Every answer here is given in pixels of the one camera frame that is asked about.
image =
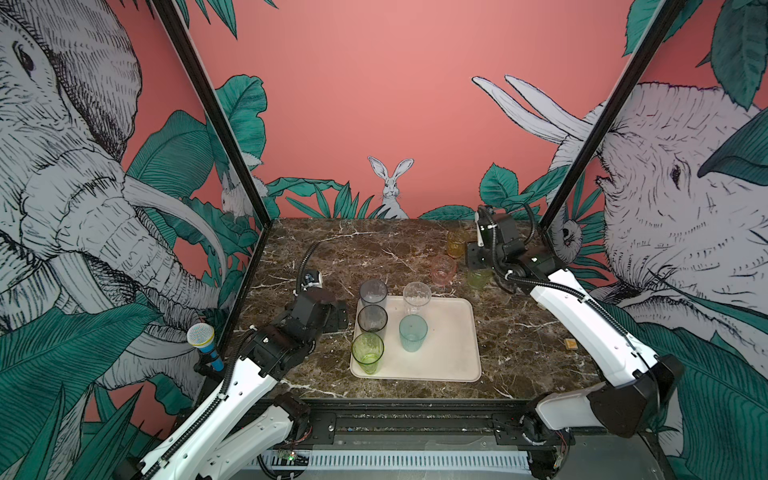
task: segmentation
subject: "blue toy microphone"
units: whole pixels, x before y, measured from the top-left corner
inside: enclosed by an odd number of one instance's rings
[[[219,357],[214,345],[214,328],[207,323],[195,323],[187,330],[187,341],[193,347],[207,353],[211,359],[210,366],[217,372],[224,370],[224,362]]]

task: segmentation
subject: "glass cup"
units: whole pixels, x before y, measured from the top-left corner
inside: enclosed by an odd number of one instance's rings
[[[406,301],[407,313],[418,313],[432,298],[429,285],[421,282],[411,282],[402,289],[402,298]]]
[[[482,290],[488,284],[488,281],[493,278],[493,270],[469,270],[467,272],[467,285],[475,290]]]
[[[461,258],[467,246],[467,233],[464,230],[448,231],[448,247],[446,253],[451,258]]]
[[[387,296],[386,283],[374,278],[366,280],[360,286],[360,299],[363,305],[382,304]]]
[[[446,286],[456,276],[456,260],[447,255],[438,255],[432,260],[432,282]]]
[[[406,352],[415,352],[422,347],[427,337],[427,322],[418,315],[408,315],[400,320],[400,343]]]
[[[352,357],[363,372],[373,375],[384,355],[384,341],[375,333],[363,333],[352,342]]]
[[[357,314],[357,324],[363,332],[379,332],[386,326],[387,314],[379,305],[366,305]]]

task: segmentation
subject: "marble countertop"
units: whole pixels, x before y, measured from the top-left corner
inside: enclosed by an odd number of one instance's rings
[[[520,230],[526,230],[521,224]],[[466,266],[459,259],[456,278],[440,288],[429,276],[430,259],[445,253],[448,228],[472,231],[472,224],[428,220],[281,219],[270,232],[258,271],[249,286],[235,335],[249,325],[263,326],[290,300],[296,265],[306,248],[321,243],[308,268],[319,270],[324,287],[349,310],[345,332],[323,335],[301,365],[294,368],[270,396],[288,389],[302,397],[530,399],[543,392],[564,392],[593,385],[598,375],[583,347],[565,349],[568,331],[547,311],[522,293],[510,295],[490,283],[483,290],[466,284]],[[392,295],[412,281],[427,283],[435,296],[469,300],[482,376],[473,383],[419,380],[360,379],[349,371],[349,355],[360,284],[378,277]]]

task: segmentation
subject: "elephant eye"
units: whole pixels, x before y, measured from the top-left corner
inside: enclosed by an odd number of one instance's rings
[[[680,189],[680,165],[675,165],[672,167],[672,171],[670,172],[670,177],[672,178],[672,181],[674,182],[674,186],[677,187],[677,189]]]
[[[27,75],[30,75],[35,69],[35,63],[32,61],[32,57],[24,51],[24,47],[17,41],[13,43],[13,52],[16,53],[16,58],[18,59],[18,62],[22,64],[22,68],[26,70]]]

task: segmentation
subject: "white tray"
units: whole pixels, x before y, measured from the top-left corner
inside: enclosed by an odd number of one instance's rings
[[[472,304],[463,298],[433,297],[419,313],[429,326],[422,347],[406,352],[400,344],[400,320],[406,316],[402,296],[386,297],[387,324],[383,335],[384,355],[373,375],[363,372],[351,353],[349,369],[361,379],[435,380],[476,382],[480,379],[480,352],[475,334]],[[358,300],[356,314],[362,309]],[[361,333],[355,318],[355,337]]]

